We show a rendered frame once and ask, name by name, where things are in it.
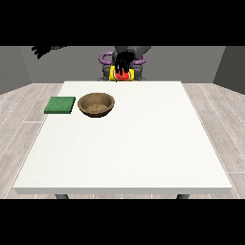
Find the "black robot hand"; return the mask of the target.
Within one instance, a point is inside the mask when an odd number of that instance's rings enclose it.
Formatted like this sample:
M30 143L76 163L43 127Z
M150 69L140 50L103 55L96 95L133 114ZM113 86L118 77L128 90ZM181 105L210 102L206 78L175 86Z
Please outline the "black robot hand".
M115 70L117 74L129 72L130 63L134 60L134 54L131 52L122 52L117 54L115 61Z
M33 46L32 51L37 58L42 58L52 50L51 46Z

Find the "yellow cup with melon print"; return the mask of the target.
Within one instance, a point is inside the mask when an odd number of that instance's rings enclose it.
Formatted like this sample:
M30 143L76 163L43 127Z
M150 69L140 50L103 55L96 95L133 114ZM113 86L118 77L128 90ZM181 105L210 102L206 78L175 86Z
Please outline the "yellow cup with melon print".
M132 81L134 79L134 70L130 69L128 73L117 73L114 66L110 67L109 80L110 81Z

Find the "brown wooden bowl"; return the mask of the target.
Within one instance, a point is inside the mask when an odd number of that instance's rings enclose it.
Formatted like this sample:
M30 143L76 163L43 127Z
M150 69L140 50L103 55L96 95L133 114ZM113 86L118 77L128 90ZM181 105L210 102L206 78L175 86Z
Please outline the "brown wooden bowl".
M106 116L114 105L114 98L106 93L90 93L78 100L78 109L90 118Z

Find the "green square pad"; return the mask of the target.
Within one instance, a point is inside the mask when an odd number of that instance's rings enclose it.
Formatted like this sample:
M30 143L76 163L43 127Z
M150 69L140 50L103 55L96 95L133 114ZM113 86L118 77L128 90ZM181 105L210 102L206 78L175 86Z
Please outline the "green square pad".
M70 114L72 112L75 97L50 97L45 109L45 114Z

